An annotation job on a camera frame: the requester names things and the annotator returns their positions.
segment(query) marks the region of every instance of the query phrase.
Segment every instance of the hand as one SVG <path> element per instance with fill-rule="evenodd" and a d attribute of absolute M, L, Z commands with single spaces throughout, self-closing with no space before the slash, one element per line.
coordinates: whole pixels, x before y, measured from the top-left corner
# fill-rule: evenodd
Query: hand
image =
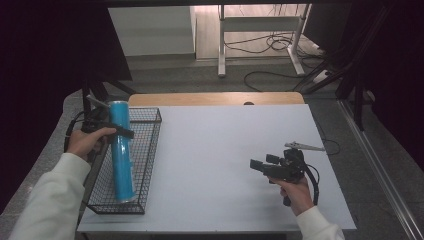
<path fill-rule="evenodd" d="M 268 178 L 273 183 L 281 186 L 280 194 L 283 197 L 288 196 L 290 198 L 290 207 L 294 215 L 298 216 L 299 214 L 314 206 L 311 193 L 309 192 L 308 180 L 305 177 L 303 177 L 297 184 L 289 183 L 276 178 Z"/>
<path fill-rule="evenodd" d="M 102 128 L 90 134 L 81 130 L 73 131 L 69 139 L 69 147 L 66 152 L 73 153 L 78 157 L 87 160 L 87 154 L 99 145 L 99 140 L 116 132 L 115 128 Z"/>

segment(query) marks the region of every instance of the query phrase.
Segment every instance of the metal frame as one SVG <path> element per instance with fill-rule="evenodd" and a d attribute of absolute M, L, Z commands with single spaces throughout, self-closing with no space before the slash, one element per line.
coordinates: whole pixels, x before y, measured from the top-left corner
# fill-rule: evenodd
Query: metal frame
<path fill-rule="evenodd" d="M 224 34 L 226 32 L 267 32 L 267 31 L 293 31 L 295 32 L 293 44 L 287 48 L 293 66 L 298 76 L 305 75 L 302 64 L 297 56 L 297 46 L 306 15 L 310 4 L 306 4 L 303 14 L 296 16 L 281 17 L 225 17 L 225 5 L 220 5 L 219 15 L 219 54 L 218 54 L 218 76 L 225 77 L 225 44 Z"/>

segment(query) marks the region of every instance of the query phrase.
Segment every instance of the blue cylinder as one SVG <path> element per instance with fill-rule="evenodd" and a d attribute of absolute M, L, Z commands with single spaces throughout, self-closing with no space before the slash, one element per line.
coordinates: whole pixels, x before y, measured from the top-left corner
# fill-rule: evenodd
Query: blue cylinder
<path fill-rule="evenodd" d="M 109 106 L 110 122 L 130 129 L 128 103 L 113 101 L 109 103 Z M 111 144 L 115 197 L 120 203 L 129 202 L 135 198 L 129 141 L 130 139 L 124 136 L 116 135 Z"/>

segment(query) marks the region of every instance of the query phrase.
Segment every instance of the black curtain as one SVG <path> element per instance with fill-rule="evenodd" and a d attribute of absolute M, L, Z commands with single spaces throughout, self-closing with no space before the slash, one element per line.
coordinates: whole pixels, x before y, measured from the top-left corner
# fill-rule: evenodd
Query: black curtain
<path fill-rule="evenodd" d="M 397 1 L 363 66 L 373 111 L 424 170 L 424 1 Z"/>
<path fill-rule="evenodd" d="M 2 1 L 0 39 L 3 211 L 55 129 L 66 96 L 97 73 L 131 75 L 106 7 Z"/>

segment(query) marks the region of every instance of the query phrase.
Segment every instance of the gray floor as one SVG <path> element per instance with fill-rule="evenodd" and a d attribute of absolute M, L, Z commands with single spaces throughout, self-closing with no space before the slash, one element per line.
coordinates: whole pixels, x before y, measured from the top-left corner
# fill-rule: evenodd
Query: gray floor
<path fill-rule="evenodd" d="M 233 60 L 227 62 L 227 76 L 217 76 L 216 61 L 196 61 L 193 56 L 129 58 L 133 82 L 128 86 L 145 93 L 167 92 L 222 92 L 253 91 L 243 83 L 244 76 L 251 71 L 272 71 L 294 74 L 286 58 Z M 249 77 L 249 84 L 262 91 L 286 91 L 299 79 L 289 79 L 267 74 Z M 346 239 L 409 239 L 393 207 L 369 162 L 354 137 L 338 101 L 334 98 L 337 82 L 312 95 L 305 95 L 322 137 L 336 141 L 340 148 L 326 142 L 327 152 L 335 153 L 329 159 L 334 168 L 357 230 L 344 232 Z M 108 86 L 110 93 L 128 97 L 119 90 Z M 0 239 L 7 239 L 23 209 L 29 189 L 38 178 L 56 164 L 62 149 L 66 127 L 75 113 L 81 109 L 81 93 L 70 95 L 64 102 L 64 112 L 56 130 L 41 153 L 34 168 L 15 194 L 11 203 L 0 217 Z M 385 169 L 394 180 L 416 222 L 424 226 L 424 174 L 413 159 L 380 124 L 372 113 L 370 105 L 364 107 L 365 133 L 380 156 Z M 146 236 L 123 234 L 90 235 L 90 239 L 141 239 Z M 287 239 L 301 239 L 300 234 L 290 233 Z"/>

